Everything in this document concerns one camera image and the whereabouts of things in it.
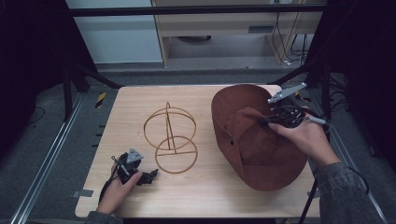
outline wooden table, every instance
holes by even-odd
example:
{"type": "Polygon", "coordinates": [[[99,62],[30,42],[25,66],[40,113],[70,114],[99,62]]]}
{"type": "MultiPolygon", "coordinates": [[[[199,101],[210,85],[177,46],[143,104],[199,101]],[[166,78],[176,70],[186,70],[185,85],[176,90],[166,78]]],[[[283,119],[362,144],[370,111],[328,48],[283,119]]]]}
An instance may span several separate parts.
{"type": "MultiPolygon", "coordinates": [[[[215,93],[224,87],[121,88],[84,185],[84,189],[93,190],[93,195],[79,198],[76,215],[86,217],[96,209],[102,186],[110,176],[111,156],[118,157],[133,147],[144,156],[140,171],[151,172],[159,168],[155,148],[146,140],[143,127],[150,115],[165,108],[169,102],[172,107],[188,111],[196,122],[196,134],[192,138],[198,148],[196,163],[182,174],[168,174],[160,169],[151,185],[134,188],[117,211],[118,217],[299,217],[314,182],[308,164],[289,186],[262,192],[247,186],[220,152],[210,105],[215,93]]],[[[270,92],[280,89],[278,86],[265,88],[270,92]]],[[[147,126],[147,135],[152,142],[166,138],[165,117],[156,118],[147,126]]],[[[192,122],[180,121],[172,115],[171,123],[174,135],[180,130],[187,136],[192,134],[192,122]]],[[[171,167],[170,161],[164,165],[178,169],[171,167]]],[[[318,199],[312,202],[307,216],[319,216],[318,199]]]]}

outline brown hat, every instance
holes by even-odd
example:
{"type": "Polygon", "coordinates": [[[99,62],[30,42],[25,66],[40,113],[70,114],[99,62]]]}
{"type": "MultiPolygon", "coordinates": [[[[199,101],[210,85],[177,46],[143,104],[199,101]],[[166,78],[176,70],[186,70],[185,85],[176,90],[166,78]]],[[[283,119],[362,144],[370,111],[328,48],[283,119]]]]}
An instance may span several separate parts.
{"type": "Polygon", "coordinates": [[[289,139],[260,125],[259,120],[273,114],[270,98],[262,87],[241,84],[220,90],[212,101],[219,149],[247,185],[262,191],[286,187],[307,162],[289,139]]]}

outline white panel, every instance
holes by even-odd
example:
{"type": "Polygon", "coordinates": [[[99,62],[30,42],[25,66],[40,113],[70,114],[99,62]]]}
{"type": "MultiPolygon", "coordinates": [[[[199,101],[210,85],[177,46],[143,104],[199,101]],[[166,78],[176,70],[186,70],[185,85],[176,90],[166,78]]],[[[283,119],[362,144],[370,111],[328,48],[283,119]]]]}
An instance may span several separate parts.
{"type": "MultiPolygon", "coordinates": [[[[70,8],[151,7],[149,0],[66,0],[70,8]]],[[[75,18],[95,63],[161,62],[153,16],[75,18]]]]}

